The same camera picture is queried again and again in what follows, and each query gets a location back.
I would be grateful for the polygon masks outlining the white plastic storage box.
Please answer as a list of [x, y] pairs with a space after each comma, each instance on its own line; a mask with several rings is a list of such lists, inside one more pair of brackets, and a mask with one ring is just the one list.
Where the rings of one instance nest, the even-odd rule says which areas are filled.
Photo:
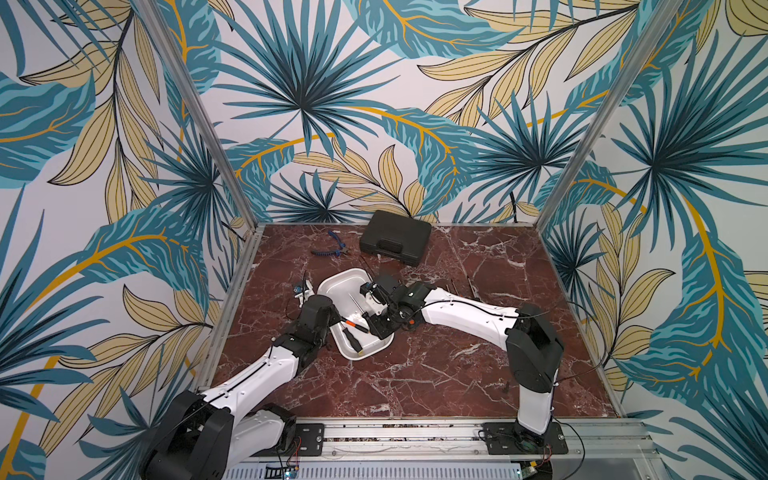
[[[375, 313], [373, 302], [359, 293], [362, 284], [370, 282], [370, 276], [360, 268], [352, 268], [335, 274], [320, 283], [318, 293], [332, 299], [341, 315], [341, 321], [330, 328], [331, 334], [340, 354], [351, 361], [358, 361], [373, 356], [387, 349], [394, 340], [394, 335], [386, 339], [379, 339], [371, 333], [363, 333], [347, 326], [342, 322], [343, 318], [355, 323], [365, 325], [368, 323], [363, 318], [363, 313]], [[361, 343], [363, 352], [357, 354], [349, 345], [343, 334], [343, 328], [349, 329]]]

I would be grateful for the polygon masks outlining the slim black orange screwdriver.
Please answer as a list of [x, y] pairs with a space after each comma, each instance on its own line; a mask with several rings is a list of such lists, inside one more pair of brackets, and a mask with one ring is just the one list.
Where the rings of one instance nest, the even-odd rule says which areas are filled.
[[358, 323], [355, 323], [355, 322], [353, 322], [353, 321], [351, 321], [351, 320], [348, 320], [348, 319], [346, 319], [346, 318], [343, 318], [343, 319], [342, 319], [342, 322], [343, 322], [345, 325], [347, 325], [347, 326], [350, 326], [350, 327], [353, 327], [354, 329], [356, 329], [356, 330], [358, 330], [358, 331], [361, 331], [361, 332], [363, 332], [363, 333], [370, 333], [370, 330], [369, 330], [369, 329], [368, 329], [368, 328], [367, 328], [365, 325], [362, 325], [362, 324], [358, 324]]

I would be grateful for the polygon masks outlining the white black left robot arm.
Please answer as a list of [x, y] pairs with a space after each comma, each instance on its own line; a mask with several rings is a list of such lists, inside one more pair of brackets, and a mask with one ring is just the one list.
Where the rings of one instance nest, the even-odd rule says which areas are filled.
[[317, 358], [339, 319], [329, 297], [312, 295], [289, 331], [249, 367], [203, 393], [177, 395], [149, 441], [139, 476], [220, 479], [228, 467], [275, 447], [290, 414], [282, 409], [252, 410]]

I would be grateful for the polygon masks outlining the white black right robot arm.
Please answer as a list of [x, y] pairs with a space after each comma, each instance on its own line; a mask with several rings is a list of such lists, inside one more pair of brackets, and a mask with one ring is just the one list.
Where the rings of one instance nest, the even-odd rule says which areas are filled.
[[516, 428], [542, 437], [552, 421], [553, 394], [565, 346], [548, 319], [532, 304], [503, 307], [455, 295], [432, 284], [403, 285], [389, 275], [362, 284], [371, 333], [387, 337], [422, 324], [452, 328], [504, 350], [519, 385]]

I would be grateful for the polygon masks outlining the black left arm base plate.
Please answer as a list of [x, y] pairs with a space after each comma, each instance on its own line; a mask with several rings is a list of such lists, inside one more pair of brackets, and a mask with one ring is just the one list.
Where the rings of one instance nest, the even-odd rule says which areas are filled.
[[280, 456], [285, 460], [289, 454], [299, 458], [319, 457], [323, 451], [324, 434], [323, 423], [298, 423], [289, 426], [275, 446], [253, 452], [249, 458]]

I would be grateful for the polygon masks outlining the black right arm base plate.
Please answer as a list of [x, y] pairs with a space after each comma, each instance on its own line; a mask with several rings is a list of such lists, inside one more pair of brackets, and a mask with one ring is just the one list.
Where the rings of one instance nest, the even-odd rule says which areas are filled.
[[549, 424], [543, 434], [537, 434], [517, 422], [487, 422], [478, 433], [489, 455], [541, 455], [567, 454], [569, 448], [560, 425]]

